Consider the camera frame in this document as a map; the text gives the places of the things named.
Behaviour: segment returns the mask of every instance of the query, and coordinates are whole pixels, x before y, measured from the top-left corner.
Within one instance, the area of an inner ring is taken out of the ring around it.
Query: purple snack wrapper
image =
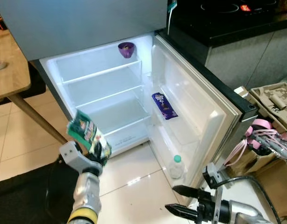
[[[157,104],[157,107],[161,111],[163,117],[166,120],[169,120],[171,118],[177,117],[177,113],[173,110],[171,104],[167,101],[165,95],[157,92],[152,95],[153,100]]]

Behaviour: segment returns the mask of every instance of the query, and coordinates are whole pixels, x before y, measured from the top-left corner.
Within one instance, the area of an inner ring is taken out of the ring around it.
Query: bottle cap
[[[181,156],[175,155],[174,158],[173,158],[173,160],[174,160],[175,162],[181,162]]]

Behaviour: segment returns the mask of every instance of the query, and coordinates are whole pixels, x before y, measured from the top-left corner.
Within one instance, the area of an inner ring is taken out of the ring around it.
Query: plastic water bottle
[[[172,179],[179,179],[183,176],[185,165],[181,156],[175,155],[173,161],[170,163],[168,172]]]

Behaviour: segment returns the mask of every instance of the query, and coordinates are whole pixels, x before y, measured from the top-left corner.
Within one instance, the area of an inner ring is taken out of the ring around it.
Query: purple cup
[[[119,48],[121,55],[123,55],[124,58],[131,58],[135,47],[134,47],[134,43],[124,42],[124,43],[120,43],[118,48]]]

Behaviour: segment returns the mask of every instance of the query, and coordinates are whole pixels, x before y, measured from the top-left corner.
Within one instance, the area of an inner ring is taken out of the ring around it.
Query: green snack package
[[[111,146],[87,114],[77,110],[76,117],[67,126],[67,134],[87,148],[91,160],[106,164]]]

